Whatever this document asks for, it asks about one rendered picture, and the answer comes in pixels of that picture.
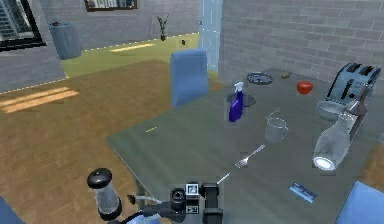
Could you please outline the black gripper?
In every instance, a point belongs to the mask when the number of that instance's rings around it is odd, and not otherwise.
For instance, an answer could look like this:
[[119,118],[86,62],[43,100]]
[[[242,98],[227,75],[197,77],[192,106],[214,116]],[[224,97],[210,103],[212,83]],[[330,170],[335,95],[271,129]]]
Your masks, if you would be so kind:
[[141,211],[129,215],[123,220],[114,219],[108,224],[144,224],[146,217],[160,215],[162,218],[168,218],[173,222],[182,223],[186,218],[186,196],[185,190],[175,188],[170,192],[170,200],[162,202],[161,200],[149,196],[127,196],[131,204],[154,202],[156,205],[144,206]]

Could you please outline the black-capped glass pepper shaker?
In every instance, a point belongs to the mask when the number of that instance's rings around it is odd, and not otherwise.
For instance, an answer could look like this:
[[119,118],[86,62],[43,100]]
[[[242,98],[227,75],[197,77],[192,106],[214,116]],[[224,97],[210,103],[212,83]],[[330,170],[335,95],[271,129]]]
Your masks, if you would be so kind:
[[122,213],[122,203],[112,183],[112,172],[108,168],[95,169],[88,175],[87,185],[93,190],[100,218],[115,220]]

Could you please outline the blue chair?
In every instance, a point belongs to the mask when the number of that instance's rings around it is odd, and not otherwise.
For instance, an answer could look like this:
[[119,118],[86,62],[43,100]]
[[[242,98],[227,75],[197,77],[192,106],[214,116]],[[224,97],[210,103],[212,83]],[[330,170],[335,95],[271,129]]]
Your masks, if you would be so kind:
[[196,48],[172,53],[170,77],[173,108],[206,95],[209,92],[206,50]]
[[334,224],[384,224],[384,193],[356,181]]
[[0,196],[0,224],[26,224]]

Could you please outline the silver knife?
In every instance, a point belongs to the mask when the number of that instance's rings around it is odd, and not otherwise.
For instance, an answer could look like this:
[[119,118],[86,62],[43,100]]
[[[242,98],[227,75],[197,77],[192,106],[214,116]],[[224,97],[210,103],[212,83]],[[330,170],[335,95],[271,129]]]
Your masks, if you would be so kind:
[[230,172],[228,172],[227,174],[225,174],[219,181],[216,182],[217,185],[220,185],[227,177],[229,177],[231,175]]

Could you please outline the grey dining table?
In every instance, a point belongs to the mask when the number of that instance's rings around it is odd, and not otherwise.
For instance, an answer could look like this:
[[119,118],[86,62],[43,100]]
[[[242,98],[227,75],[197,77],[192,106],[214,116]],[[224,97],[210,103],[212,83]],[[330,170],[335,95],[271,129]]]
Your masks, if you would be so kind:
[[[368,104],[367,117],[350,151],[334,172],[314,167],[312,153],[320,134],[329,127],[316,112],[329,85],[312,82],[307,95],[296,91],[301,76],[282,79],[273,70],[270,85],[251,84],[246,93],[256,103],[235,123],[228,120],[229,89],[172,109],[154,119],[107,137],[108,145],[135,177],[140,191],[166,201],[172,189],[190,181],[219,181],[224,224],[334,224],[338,213],[384,125],[384,82],[379,81]],[[287,122],[286,138],[265,138],[266,117]],[[260,145],[248,164],[237,168]],[[317,195],[313,203],[293,193],[296,182]]]

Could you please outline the silver fork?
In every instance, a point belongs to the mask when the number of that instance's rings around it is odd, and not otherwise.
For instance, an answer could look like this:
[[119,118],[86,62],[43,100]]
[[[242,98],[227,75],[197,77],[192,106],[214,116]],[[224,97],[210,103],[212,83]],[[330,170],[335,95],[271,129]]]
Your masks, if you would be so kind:
[[254,150],[251,154],[249,154],[247,157],[245,157],[244,159],[241,159],[239,160],[238,162],[235,163],[235,166],[237,168],[242,168],[244,166],[246,166],[248,164],[248,160],[253,156],[255,155],[256,153],[262,151],[263,149],[265,148],[264,145],[260,145],[256,150]]

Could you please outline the purple spray bottle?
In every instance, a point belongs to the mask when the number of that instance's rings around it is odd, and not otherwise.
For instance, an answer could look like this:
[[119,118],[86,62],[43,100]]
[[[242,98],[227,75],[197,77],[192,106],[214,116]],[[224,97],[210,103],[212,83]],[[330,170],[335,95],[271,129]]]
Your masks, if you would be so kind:
[[243,85],[242,81],[236,83],[235,87],[235,100],[231,103],[229,109],[229,121],[235,122],[239,120],[242,116],[243,111]]

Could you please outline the dark round plate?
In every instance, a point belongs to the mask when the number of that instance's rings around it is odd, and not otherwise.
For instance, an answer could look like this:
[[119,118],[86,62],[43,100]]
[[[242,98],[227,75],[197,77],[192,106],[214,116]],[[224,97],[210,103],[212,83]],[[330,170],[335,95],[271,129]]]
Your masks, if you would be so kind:
[[[236,99],[236,94],[232,93],[227,96],[226,101],[228,103],[232,103]],[[244,107],[250,107],[256,103],[256,100],[253,96],[249,94],[243,94],[243,106]]]

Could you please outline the clear glass mug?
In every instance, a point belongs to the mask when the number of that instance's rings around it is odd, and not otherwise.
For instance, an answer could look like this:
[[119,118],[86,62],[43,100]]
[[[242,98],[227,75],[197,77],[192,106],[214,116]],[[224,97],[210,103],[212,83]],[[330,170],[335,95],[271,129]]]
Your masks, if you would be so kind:
[[289,132],[287,122],[275,116],[278,112],[279,109],[276,109],[266,117],[265,138],[271,143],[283,141]]

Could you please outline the blue card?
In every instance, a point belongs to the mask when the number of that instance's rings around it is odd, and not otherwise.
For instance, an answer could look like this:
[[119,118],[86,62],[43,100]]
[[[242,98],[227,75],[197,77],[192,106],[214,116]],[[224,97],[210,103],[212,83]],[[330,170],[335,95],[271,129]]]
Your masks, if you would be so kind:
[[293,182],[289,189],[309,203],[313,203],[317,197],[315,193],[296,182]]

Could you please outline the patterned dark plate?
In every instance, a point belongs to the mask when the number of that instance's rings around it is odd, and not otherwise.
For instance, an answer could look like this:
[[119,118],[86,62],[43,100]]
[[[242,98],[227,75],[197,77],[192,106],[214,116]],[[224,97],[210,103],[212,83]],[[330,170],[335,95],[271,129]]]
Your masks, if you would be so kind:
[[247,75],[247,80],[256,85],[269,85],[273,82],[273,77],[264,72],[252,72]]

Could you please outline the blue-grey round bin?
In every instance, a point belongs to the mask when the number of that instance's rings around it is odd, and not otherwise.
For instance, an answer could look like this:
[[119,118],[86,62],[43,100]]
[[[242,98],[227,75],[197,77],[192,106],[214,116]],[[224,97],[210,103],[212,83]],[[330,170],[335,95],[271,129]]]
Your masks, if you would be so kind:
[[54,22],[49,25],[60,60],[73,59],[81,55],[81,45],[75,27],[69,22]]

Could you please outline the pale blue room door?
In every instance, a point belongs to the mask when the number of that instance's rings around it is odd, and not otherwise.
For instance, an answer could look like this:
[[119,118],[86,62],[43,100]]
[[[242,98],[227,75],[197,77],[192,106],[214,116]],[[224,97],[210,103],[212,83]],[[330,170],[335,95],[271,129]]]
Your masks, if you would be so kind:
[[199,0],[198,46],[206,50],[207,66],[218,71],[223,0]]

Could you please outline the red tomato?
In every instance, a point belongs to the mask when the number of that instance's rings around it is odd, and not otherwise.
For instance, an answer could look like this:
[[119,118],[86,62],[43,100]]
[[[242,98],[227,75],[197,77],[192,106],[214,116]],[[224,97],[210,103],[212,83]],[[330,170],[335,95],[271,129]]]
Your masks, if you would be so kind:
[[301,95],[310,93],[313,89],[313,84],[309,81],[299,81],[296,84],[296,90]]

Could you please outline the clear glass bottle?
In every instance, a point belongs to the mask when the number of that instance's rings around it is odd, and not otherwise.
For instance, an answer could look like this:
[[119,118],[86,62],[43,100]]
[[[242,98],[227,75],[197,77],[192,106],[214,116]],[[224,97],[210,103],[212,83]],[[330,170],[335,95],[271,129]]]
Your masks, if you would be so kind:
[[366,97],[372,87],[365,84],[337,121],[319,136],[312,158],[317,168],[334,171],[343,161],[367,114]]

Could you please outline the grey bowl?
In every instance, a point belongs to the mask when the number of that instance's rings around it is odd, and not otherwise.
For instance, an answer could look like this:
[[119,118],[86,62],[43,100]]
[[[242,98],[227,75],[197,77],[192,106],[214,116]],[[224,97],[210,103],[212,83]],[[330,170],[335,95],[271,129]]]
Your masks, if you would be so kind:
[[344,105],[332,101],[319,101],[316,105],[319,117],[329,122],[335,122],[344,109]]

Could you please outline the black framed window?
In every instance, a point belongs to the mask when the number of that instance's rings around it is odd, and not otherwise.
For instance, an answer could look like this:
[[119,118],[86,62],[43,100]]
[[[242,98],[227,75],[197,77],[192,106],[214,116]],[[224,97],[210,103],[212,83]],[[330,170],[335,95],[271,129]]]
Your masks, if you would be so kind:
[[0,0],[0,52],[45,45],[28,0]]

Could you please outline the silver black toaster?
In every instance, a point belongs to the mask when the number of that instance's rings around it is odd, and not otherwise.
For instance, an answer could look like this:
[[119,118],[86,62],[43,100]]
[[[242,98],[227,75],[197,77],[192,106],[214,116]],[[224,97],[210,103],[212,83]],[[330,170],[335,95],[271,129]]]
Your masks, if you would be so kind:
[[380,73],[380,67],[348,63],[336,74],[325,99],[347,105],[358,96],[366,83],[375,85]]

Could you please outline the dark framed wall picture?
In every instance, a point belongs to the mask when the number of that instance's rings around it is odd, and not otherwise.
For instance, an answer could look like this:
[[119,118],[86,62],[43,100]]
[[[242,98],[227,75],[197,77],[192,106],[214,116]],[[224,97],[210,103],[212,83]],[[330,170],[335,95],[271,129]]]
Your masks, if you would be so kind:
[[135,10],[137,0],[84,0],[88,12]]

